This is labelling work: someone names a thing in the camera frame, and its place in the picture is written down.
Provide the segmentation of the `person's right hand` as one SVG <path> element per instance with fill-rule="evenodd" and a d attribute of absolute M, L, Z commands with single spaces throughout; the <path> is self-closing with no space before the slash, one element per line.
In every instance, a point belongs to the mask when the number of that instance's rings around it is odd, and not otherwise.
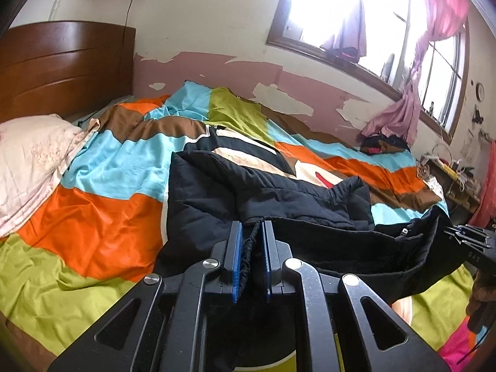
<path fill-rule="evenodd" d="M 469 296 L 466 314 L 471 316 L 483 303 L 495 301 L 495 291 L 495 278 L 478 271 Z"/>

